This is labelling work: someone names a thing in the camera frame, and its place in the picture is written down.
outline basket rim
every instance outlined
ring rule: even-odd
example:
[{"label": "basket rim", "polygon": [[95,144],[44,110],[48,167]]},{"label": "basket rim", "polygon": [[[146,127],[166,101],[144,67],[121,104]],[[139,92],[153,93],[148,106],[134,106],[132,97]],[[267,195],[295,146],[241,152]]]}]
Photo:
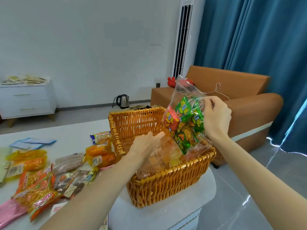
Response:
[{"label": "basket rim", "polygon": [[[161,109],[163,111],[166,110],[166,108],[164,107],[154,107],[154,108],[148,108],[149,110],[150,109]],[[118,115],[118,114],[126,114],[127,112],[144,112],[148,109],[142,109],[142,110],[130,110],[130,111],[124,111],[124,112],[110,112],[109,113],[109,116],[108,116],[108,120],[109,120],[109,124],[110,124],[110,130],[111,130],[111,133],[114,132],[114,139],[116,140],[116,144],[117,146],[120,148],[119,149],[119,155],[120,155],[120,160],[123,156],[125,156],[127,153],[124,151],[123,149],[123,146],[122,146],[122,143],[121,141],[119,140],[119,134],[116,130],[116,127],[115,127],[115,124],[114,124],[114,121],[113,121],[113,115]],[[186,167],[189,167],[189,166],[192,166],[193,164],[196,164],[198,162],[201,162],[203,160],[206,160],[206,159],[209,159],[210,157],[214,157],[216,155],[216,149],[214,147],[211,147],[210,149],[208,149],[204,155],[201,155],[195,159],[190,159],[189,161],[186,161],[186,162],[183,162],[179,165],[176,165],[176,166],[172,166],[171,168],[169,169],[165,169],[165,170],[162,170],[160,172],[157,172],[156,174],[152,175],[152,176],[148,176],[146,178],[142,178],[142,179],[138,179],[136,174],[133,175],[133,177],[130,179],[130,181],[135,184],[135,185],[144,185],[146,183],[149,183],[150,181],[153,181],[155,179],[159,179],[159,178],[163,178],[164,176],[167,176],[168,174],[171,174],[171,173],[175,173],[175,172],[179,172],[180,170],[186,168]]]}]

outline forearm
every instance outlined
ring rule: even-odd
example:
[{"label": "forearm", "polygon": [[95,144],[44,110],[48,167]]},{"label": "forearm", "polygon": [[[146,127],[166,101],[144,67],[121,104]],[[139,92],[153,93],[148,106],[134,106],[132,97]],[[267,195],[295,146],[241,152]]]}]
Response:
[{"label": "forearm", "polygon": [[274,229],[307,229],[307,200],[287,186],[228,136],[214,145]]},{"label": "forearm", "polygon": [[129,152],[112,168],[102,172],[76,197],[52,216],[41,230],[51,229],[99,229],[118,195],[136,170],[142,159]]}]

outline wicker basket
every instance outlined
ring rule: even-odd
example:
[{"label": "wicker basket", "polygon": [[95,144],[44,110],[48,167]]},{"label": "wicker basket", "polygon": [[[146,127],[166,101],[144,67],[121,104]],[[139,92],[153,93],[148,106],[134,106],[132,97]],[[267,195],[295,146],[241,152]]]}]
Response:
[{"label": "wicker basket", "polygon": [[[164,111],[165,108],[157,107],[110,113],[109,123],[117,156],[121,158],[126,154],[125,150],[129,151],[136,136],[149,131],[154,134],[166,131],[161,122]],[[215,148],[212,147],[196,159],[163,170],[153,176],[138,179],[134,175],[127,183],[133,205],[136,207],[151,205],[194,184],[206,172],[215,155]]]}]

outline hand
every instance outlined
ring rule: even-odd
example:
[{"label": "hand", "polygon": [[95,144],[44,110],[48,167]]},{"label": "hand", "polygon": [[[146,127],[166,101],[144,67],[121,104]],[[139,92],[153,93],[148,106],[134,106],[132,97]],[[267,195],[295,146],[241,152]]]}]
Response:
[{"label": "hand", "polygon": [[146,159],[149,158],[151,152],[159,144],[159,141],[163,136],[165,136],[165,133],[163,131],[156,136],[153,136],[153,133],[151,131],[148,132],[147,135],[137,136],[130,147],[129,153],[134,153],[144,162]]},{"label": "hand", "polygon": [[204,98],[205,114],[204,128],[205,133],[211,140],[220,137],[228,137],[229,122],[231,120],[231,109],[219,97],[208,96]]}]

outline red plush toy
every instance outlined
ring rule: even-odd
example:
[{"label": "red plush toy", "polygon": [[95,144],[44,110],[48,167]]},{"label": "red plush toy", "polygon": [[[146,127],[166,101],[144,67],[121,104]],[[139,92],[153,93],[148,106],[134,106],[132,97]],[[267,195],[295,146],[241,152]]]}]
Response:
[{"label": "red plush toy", "polygon": [[[186,80],[187,80],[189,83],[191,83],[192,85],[194,85],[194,82],[191,81],[190,79],[187,79],[187,78],[186,78]],[[176,79],[175,79],[174,77],[172,77],[172,78],[168,77],[168,78],[167,78],[167,85],[168,85],[169,87],[175,88]]]}]

